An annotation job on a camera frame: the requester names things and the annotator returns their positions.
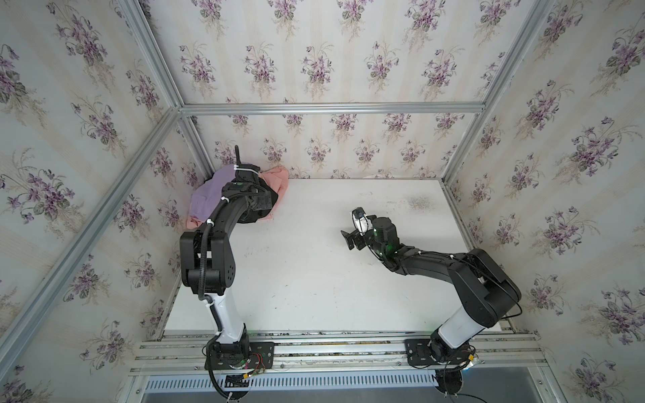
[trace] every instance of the ventilation grille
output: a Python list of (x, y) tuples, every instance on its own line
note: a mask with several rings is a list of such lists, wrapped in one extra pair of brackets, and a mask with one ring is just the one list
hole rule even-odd
[[(224, 385), (225, 375), (216, 375), (219, 385), (228, 391), (244, 390), (315, 390), (361, 388), (408, 388), (438, 386), (435, 372), (423, 370), (267, 373), (251, 378), (246, 388)], [(207, 392), (212, 391), (208, 375), (151, 376), (146, 393)]]

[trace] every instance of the white tabletop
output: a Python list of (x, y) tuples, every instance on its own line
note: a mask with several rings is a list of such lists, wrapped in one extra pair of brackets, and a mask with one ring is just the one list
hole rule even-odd
[[(394, 274), (367, 248), (347, 248), (341, 230), (353, 231), (359, 206), (389, 217), (403, 244), (467, 251), (438, 181), (290, 179), (272, 219), (230, 234), (230, 290), (249, 331), (433, 331), (460, 308), (451, 284)], [(182, 286), (165, 334), (210, 333), (209, 315)]]

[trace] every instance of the pink cloth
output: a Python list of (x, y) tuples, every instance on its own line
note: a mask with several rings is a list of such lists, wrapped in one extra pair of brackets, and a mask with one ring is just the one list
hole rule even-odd
[(275, 168), (271, 168), (268, 171), (260, 172), (260, 178), (264, 179), (267, 185), (275, 193), (278, 193), (278, 199), (275, 202), (275, 205), (271, 209), (271, 212), (269, 215), (266, 217), (260, 219), (260, 220), (268, 220), (273, 217), (273, 213), (275, 212), (275, 208), (278, 207), (278, 204), (280, 204), (280, 201), (284, 197), (284, 193), (286, 192), (287, 187), (289, 187), (289, 170), (287, 170), (284, 166), (276, 166)]
[[(234, 177), (233, 166), (225, 166), (218, 170), (212, 179), (206, 181), (195, 190), (190, 201), (190, 212), (186, 219), (186, 228), (192, 230), (204, 223), (202, 220), (208, 218), (219, 202), (221, 187), (224, 183), (232, 181)], [(276, 166), (268, 171), (260, 172), (260, 178), (264, 179), (266, 184), (278, 194), (278, 199), (271, 209), (271, 213), (260, 219), (265, 220), (272, 218), (272, 213), (284, 197), (289, 185), (289, 171), (284, 166)]]

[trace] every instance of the metal beam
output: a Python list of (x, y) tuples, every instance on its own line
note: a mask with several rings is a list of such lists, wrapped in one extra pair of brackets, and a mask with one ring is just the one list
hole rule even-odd
[(138, 0), (119, 0), (119, 2), (125, 19), (128, 21), (130, 29), (132, 29), (132, 35), (134, 35), (143, 57), (148, 63), (148, 67), (150, 67), (155, 82), (159, 85), (159, 92), (171, 107), (183, 106), (184, 101), (181, 99), (181, 94), (175, 85), (175, 81), (152, 34), (150, 25), (143, 15)]
[(481, 102), (385, 102), (333, 104), (187, 104), (183, 115), (287, 115), (312, 113), (474, 113)]
[[(376, 337), (370, 333), (354, 333), (328, 338), (284, 338), (250, 336), (252, 341), (271, 341), (273, 372), (327, 372), (380, 369), (410, 369), (407, 364), (405, 339), (419, 335), (398, 333)], [(143, 342), (135, 351), (130, 373), (138, 375), (182, 375), (204, 373), (202, 347), (208, 337), (190, 336), (167, 339), (159, 342)], [(535, 335), (529, 334), (479, 334), (470, 340), (478, 356), (485, 361), (482, 366), (546, 366)], [(442, 369), (443, 365), (429, 369)]]
[(549, 11), (553, 7), (555, 0), (536, 0), (533, 7), (529, 11), (528, 16), (524, 20), (524, 24), (517, 34), (513, 45), (506, 54), (504, 63), (499, 68), (493, 83), (488, 89), (488, 93), (484, 98), (486, 107), (483, 113), (480, 113), (468, 128), (459, 146), (455, 150), (455, 154), (448, 163), (448, 168), (444, 174), (443, 180), (449, 184), (454, 180), (461, 164), (466, 159), (468, 152), (475, 143), (477, 135), (480, 133), (484, 124), (495, 110), (497, 103), (502, 98), (504, 91), (509, 87), (513, 75), (519, 68), (524, 57), (533, 48), (534, 42), (539, 35), (540, 27), (546, 20)]
[(0, 339), (0, 379), (4, 379), (13, 370), (17, 360), (38, 334), (69, 285), (70, 277), (85, 261), (87, 254), (92, 251), (110, 225), (112, 217), (130, 194), (152, 155), (174, 129), (179, 116), (179, 109), (172, 108), (161, 118)]
[(190, 152), (192, 153), (202, 176), (205, 179), (209, 179), (215, 173), (215, 166), (213, 165), (213, 161), (208, 158), (206, 146), (204, 145), (204, 142), (202, 141), (201, 136), (199, 135), (199, 132), (193, 124), (190, 116), (182, 116), (179, 122), (177, 122), (177, 125), (182, 133), (184, 133), (184, 138), (188, 143)]

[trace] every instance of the wall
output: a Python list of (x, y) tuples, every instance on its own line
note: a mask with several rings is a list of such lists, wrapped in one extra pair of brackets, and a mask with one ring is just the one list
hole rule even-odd
[(559, 1), (450, 184), (570, 402), (642, 401), (644, 12)]
[[(533, 2), (145, 4), (183, 99), (197, 104), (480, 101)], [(269, 153), (281, 153), (279, 162), (293, 168), (294, 176), (329, 178), (441, 176), (471, 118), (278, 115), (198, 121), (215, 166), (235, 143), (247, 161), (262, 168), (276, 163)], [(446, 120), (455, 122), (438, 128)], [(411, 164), (402, 160), (408, 152), (418, 153)], [(373, 160), (359, 162), (360, 153), (372, 153)]]
[[(115, 2), (5, 0), (0, 10), (4, 333), (168, 105)], [(193, 171), (173, 133), (0, 401), (113, 399), (130, 347), (153, 336), (175, 282)]]
[(292, 177), (441, 177), (472, 113), (203, 116), (197, 130), (216, 169), (242, 158)]

